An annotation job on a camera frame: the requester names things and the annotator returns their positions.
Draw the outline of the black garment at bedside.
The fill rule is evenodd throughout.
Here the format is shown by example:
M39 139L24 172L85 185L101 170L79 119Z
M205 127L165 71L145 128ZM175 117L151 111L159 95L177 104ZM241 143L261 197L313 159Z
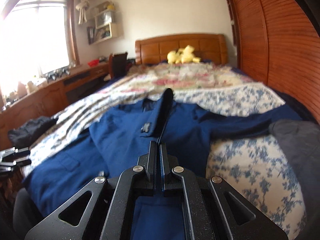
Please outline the black garment at bedside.
M30 147L48 129L56 125L58 118L40 116L31 119L17 129L8 131L8 139L15 148Z

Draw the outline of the red basket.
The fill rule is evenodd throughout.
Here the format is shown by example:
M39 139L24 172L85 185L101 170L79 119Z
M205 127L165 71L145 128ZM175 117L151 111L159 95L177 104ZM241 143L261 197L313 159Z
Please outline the red basket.
M95 67L99 63L100 63L100 60L99 59L95 59L95 60L92 60L92 61L88 62L87 64L88 64L89 67Z

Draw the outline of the window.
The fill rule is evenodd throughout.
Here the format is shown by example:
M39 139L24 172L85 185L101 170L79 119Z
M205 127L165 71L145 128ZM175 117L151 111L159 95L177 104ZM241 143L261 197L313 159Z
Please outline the window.
M79 63L74 0L20 0L1 20L1 93Z

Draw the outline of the dark grey folded garment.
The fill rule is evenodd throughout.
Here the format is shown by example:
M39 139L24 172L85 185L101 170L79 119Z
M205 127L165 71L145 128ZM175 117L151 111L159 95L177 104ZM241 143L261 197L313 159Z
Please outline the dark grey folded garment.
M269 126L304 194L319 198L319 125L280 120Z

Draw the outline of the wooden louvered wardrobe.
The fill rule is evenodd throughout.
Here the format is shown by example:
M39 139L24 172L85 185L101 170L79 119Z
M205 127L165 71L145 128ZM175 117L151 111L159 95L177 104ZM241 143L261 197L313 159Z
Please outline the wooden louvered wardrobe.
M319 119L319 35L295 0L228 0L238 66Z

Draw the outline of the wooden headboard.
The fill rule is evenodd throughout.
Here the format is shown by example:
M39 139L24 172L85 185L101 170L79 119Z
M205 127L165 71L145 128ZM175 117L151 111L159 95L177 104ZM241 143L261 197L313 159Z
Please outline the wooden headboard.
M173 50L194 47L194 54L203 60L211 60L216 65L227 64L228 49L222 34L176 34L157 36L135 42L136 64L157 64L167 59Z

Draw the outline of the dark wooden chair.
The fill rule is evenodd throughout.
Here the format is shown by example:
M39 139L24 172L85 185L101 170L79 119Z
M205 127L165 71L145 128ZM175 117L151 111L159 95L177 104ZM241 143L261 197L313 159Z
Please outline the dark wooden chair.
M127 52L110 54L108 59L108 72L112 79L126 75L127 55Z

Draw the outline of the yellow plush toy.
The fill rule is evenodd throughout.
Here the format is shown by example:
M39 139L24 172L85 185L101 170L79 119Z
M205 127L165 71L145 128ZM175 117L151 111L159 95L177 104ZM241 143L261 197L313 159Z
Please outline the yellow plush toy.
M194 55L195 48L187 45L185 48L170 51L167 54L168 64L179 64L179 63L200 63L201 58Z

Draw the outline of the tied white curtain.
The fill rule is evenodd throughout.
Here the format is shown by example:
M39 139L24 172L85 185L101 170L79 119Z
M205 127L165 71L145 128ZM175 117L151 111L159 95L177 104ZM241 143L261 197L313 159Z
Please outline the tied white curtain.
M80 0L80 3L76 5L76 10L79 12L78 25L82 25L87 22L86 11L90 7L89 0Z

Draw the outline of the white wall shelf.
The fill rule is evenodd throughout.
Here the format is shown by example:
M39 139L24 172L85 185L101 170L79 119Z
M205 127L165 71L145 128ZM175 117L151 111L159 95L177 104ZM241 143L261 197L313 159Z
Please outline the white wall shelf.
M99 44L119 37L117 11L112 1L106 1L90 7L86 16L88 20L87 37L89 45Z

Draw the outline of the navy blue suit jacket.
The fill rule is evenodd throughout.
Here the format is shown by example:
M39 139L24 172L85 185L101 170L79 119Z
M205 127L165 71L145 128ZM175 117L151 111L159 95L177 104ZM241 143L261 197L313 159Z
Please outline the navy blue suit jacket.
M287 239L287 234L220 176L207 179L210 143L266 135L299 115L282 105L247 117L223 116L174 100L144 99L108 110L75 145L33 170L26 189L43 213L26 239ZM142 196L138 165L157 142L156 192ZM177 180L161 190L160 144Z

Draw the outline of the wooden desk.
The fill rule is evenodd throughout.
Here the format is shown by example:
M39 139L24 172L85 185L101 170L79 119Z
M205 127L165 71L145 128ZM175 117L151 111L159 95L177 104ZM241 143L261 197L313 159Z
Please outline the wooden desk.
M53 116L73 103L67 93L91 81L103 78L108 74L108 63L95 67L79 67L71 70L55 81L45 82L43 86L1 112L1 149L12 146L8 131L22 126L30 119L39 116Z

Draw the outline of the blue floral white blanket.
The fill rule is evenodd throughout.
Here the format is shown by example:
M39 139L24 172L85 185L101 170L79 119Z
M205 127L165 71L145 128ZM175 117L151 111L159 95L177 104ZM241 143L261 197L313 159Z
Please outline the blue floral white blanket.
M223 176L294 239L304 228L300 184L268 127L297 120L282 98L228 67L134 67L56 115L31 150L24 186L43 216L100 173L136 165L160 140L183 167Z

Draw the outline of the pink floral quilt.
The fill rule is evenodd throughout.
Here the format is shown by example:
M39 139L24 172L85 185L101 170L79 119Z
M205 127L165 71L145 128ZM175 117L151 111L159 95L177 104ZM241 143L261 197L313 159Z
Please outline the pink floral quilt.
M153 66L134 66L127 76L118 81L121 91L211 89L231 87L253 82L235 68L213 63L160 63Z

